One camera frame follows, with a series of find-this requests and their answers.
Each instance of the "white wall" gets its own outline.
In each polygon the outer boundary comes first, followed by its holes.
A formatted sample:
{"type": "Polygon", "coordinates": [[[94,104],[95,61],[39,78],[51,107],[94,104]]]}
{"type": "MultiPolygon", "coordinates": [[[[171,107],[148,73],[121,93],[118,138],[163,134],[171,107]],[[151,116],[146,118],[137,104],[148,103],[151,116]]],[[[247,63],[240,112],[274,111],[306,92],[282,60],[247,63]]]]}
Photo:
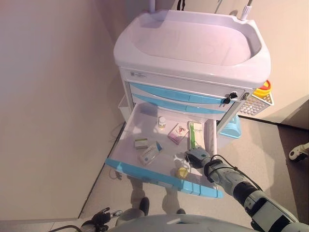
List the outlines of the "white wall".
{"type": "MultiPolygon", "coordinates": [[[[242,9],[248,0],[223,0],[218,13],[242,9]]],[[[214,13],[217,0],[188,0],[186,11],[214,13]]],[[[254,19],[269,49],[275,106],[256,118],[281,123],[309,99],[309,1],[254,0],[248,19],[254,19]]],[[[309,129],[308,113],[296,126],[309,129]]]]}
{"type": "Polygon", "coordinates": [[[1,1],[0,220],[78,217],[124,121],[119,3],[1,1]]]}

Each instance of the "blue drawer handle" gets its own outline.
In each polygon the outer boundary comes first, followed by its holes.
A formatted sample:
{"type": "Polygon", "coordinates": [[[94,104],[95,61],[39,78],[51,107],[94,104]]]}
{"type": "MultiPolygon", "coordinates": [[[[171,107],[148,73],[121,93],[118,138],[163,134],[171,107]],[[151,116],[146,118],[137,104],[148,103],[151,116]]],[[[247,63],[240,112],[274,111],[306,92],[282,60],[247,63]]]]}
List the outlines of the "blue drawer handle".
{"type": "Polygon", "coordinates": [[[159,181],[175,186],[178,191],[190,193],[204,197],[222,198],[223,193],[219,190],[198,185],[186,180],[181,180],[172,176],[156,173],[144,168],[136,167],[114,159],[107,158],[105,163],[118,172],[125,173],[141,180],[151,180],[150,182],[159,184],[159,181]]]}
{"type": "Polygon", "coordinates": [[[181,91],[175,91],[166,88],[159,88],[141,84],[130,83],[132,86],[139,88],[145,92],[154,94],[156,96],[167,98],[171,100],[181,101],[181,102],[191,102],[191,103],[200,103],[200,104],[221,104],[222,99],[206,97],[193,93],[185,93],[181,91]]]}
{"type": "Polygon", "coordinates": [[[211,109],[194,107],[194,106],[190,106],[190,105],[183,105],[183,104],[179,104],[179,103],[173,103],[173,102],[169,102],[169,101],[163,101],[163,100],[159,100],[159,99],[149,98],[149,97],[145,97],[145,96],[135,94],[135,93],[133,93],[132,95],[143,100],[143,101],[145,101],[145,102],[149,102],[151,104],[161,106],[161,107],[171,109],[171,110],[178,110],[178,111],[182,111],[182,112],[197,113],[197,114],[223,114],[223,113],[225,113],[224,111],[220,111],[220,110],[211,110],[211,109]]]}

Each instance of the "beige floor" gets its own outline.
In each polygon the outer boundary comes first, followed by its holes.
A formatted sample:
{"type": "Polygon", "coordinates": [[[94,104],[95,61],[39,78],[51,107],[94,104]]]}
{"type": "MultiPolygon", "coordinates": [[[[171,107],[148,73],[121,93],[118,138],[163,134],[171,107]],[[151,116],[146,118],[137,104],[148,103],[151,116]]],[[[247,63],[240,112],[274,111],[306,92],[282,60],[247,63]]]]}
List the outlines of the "beige floor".
{"type": "MultiPolygon", "coordinates": [[[[284,151],[277,126],[241,119],[242,137],[234,140],[218,153],[229,162],[238,166],[254,179],[261,188],[297,216],[296,206],[286,167],[284,151]]],[[[141,183],[122,175],[116,177],[115,171],[108,166],[103,168],[98,181],[81,214],[81,219],[70,224],[80,225],[105,207],[111,210],[126,210],[137,207],[143,195],[150,199],[150,215],[174,213],[181,207],[187,214],[204,215],[250,227],[251,219],[241,205],[231,196],[222,199],[207,199],[165,188],[141,183]]],[[[14,231],[47,231],[68,224],[56,222],[29,225],[14,225],[14,231]]],[[[114,226],[115,219],[109,223],[114,226]]],[[[13,231],[12,225],[0,223],[0,231],[13,231]]]]}

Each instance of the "drawer front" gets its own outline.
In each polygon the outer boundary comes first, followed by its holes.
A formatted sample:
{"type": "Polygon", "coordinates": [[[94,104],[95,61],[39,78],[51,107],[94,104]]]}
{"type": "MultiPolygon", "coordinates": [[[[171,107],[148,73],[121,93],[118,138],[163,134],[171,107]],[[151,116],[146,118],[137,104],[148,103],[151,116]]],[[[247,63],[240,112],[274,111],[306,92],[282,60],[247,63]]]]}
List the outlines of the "drawer front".
{"type": "Polygon", "coordinates": [[[137,70],[127,70],[120,68],[121,77],[126,82],[142,85],[152,85],[176,91],[185,91],[215,98],[226,98],[230,93],[237,92],[238,97],[232,101],[240,101],[242,95],[246,92],[252,92],[252,89],[228,86],[224,84],[198,82],[192,79],[184,79],[176,76],[162,75],[157,73],[140,72],[137,70]]]}
{"type": "Polygon", "coordinates": [[[203,176],[203,170],[196,170],[185,161],[185,151],[188,150],[188,134],[179,145],[167,137],[177,123],[186,123],[188,120],[200,121],[205,125],[206,150],[212,155],[216,154],[216,121],[165,111],[152,104],[142,103],[135,105],[119,142],[105,163],[118,172],[144,182],[167,188],[177,188],[179,191],[194,195],[221,198],[222,192],[203,176]],[[166,127],[162,130],[158,128],[158,116],[164,116],[167,120],[166,127]],[[148,166],[143,166],[138,159],[144,150],[137,150],[134,147],[135,139],[140,138],[147,138],[148,145],[158,141],[163,147],[158,157],[148,166]],[[179,163],[188,168],[189,174],[185,180],[176,177],[179,163]]]}
{"type": "Polygon", "coordinates": [[[232,103],[223,105],[223,99],[220,98],[207,97],[203,95],[135,83],[130,83],[130,90],[131,93],[135,95],[141,95],[153,99],[185,104],[192,107],[205,108],[220,112],[228,111],[232,105],[232,103]]]}
{"type": "Polygon", "coordinates": [[[171,110],[174,112],[181,112],[187,115],[209,118],[213,120],[221,120],[225,114],[224,111],[220,111],[220,110],[212,110],[212,109],[206,109],[206,108],[201,108],[201,107],[195,107],[195,106],[175,103],[171,101],[164,101],[160,99],[145,97],[145,96],[134,94],[134,93],[132,94],[132,99],[134,103],[141,104],[141,103],[148,102],[158,107],[162,107],[163,109],[166,109],[166,110],[171,110]]]}

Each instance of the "lock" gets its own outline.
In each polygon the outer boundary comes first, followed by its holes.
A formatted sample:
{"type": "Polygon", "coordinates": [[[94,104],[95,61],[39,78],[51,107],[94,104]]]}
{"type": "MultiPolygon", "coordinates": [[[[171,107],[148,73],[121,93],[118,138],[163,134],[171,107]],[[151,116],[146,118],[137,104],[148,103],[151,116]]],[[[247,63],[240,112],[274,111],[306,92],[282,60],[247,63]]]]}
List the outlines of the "lock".
{"type": "Polygon", "coordinates": [[[242,96],[242,100],[246,101],[249,95],[250,95],[250,93],[248,93],[248,92],[244,93],[244,95],[242,96]]]}
{"type": "Polygon", "coordinates": [[[223,107],[225,106],[225,104],[229,104],[231,102],[231,99],[236,98],[236,97],[238,97],[237,92],[235,91],[231,92],[229,96],[223,100],[223,107]]]}

